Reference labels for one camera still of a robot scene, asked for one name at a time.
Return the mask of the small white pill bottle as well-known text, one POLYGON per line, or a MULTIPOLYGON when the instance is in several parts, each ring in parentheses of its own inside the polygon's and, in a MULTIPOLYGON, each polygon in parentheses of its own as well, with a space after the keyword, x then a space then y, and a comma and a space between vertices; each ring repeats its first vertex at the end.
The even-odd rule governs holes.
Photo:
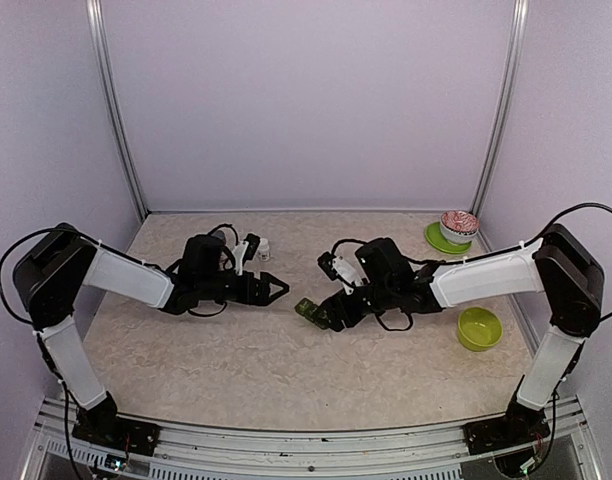
POLYGON ((261 238, 257 249, 258 258, 263 261, 269 261, 271 258, 270 244, 267 238, 261 238))

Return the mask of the orange grey-capped supplement bottle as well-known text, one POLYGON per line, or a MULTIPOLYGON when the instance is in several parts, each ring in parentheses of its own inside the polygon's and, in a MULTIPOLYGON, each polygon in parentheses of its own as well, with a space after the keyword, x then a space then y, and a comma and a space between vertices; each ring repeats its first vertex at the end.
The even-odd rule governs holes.
POLYGON ((220 241, 221 241, 221 242, 222 242, 224 245, 226 245, 226 244, 227 244, 227 237, 226 237, 226 233, 225 233, 223 230, 218 229, 218 230, 216 230, 216 231, 212 232, 212 233, 211 233, 211 236, 213 236, 213 237, 215 237, 215 238, 219 239, 219 240, 220 240, 220 241))

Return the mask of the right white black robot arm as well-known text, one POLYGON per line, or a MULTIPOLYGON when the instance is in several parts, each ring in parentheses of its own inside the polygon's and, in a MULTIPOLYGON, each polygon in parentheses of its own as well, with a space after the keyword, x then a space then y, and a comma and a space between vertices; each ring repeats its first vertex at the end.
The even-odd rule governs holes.
POLYGON ((550 307, 549 328, 505 412, 473 421, 464 432, 473 451, 488 451, 545 438, 554 424, 546 406, 575 368, 586 340, 601 323, 605 274, 598 261, 563 225, 536 239, 456 262, 425 261, 414 269, 393 239, 361 243, 360 266, 327 251, 317 263, 342 288, 318 308, 329 329, 341 332, 368 316, 390 310, 407 319, 489 298, 542 293, 550 307))

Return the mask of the green weekly pill organizer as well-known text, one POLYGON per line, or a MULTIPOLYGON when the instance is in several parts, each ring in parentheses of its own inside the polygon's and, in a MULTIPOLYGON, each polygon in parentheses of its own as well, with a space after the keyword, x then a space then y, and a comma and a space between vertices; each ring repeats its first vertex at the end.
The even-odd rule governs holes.
POLYGON ((325 312, 318 304, 308 298, 302 298, 294 307, 296 313, 308 320, 313 325, 318 326, 318 314, 325 312))

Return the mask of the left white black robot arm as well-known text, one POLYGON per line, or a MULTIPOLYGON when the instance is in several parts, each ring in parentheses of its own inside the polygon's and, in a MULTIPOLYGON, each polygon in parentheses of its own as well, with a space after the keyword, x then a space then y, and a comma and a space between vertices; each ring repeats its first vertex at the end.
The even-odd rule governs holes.
POLYGON ((122 297, 168 315, 201 317, 201 303, 267 307, 289 285, 245 265, 261 242, 248 234, 229 247, 218 225, 190 237, 166 268, 137 259, 68 223, 32 232, 0 258, 0 300, 16 321, 32 328, 45 362, 78 408, 75 432, 107 445, 127 432, 112 394, 99 380, 84 349, 75 311, 81 292, 100 302, 122 297))

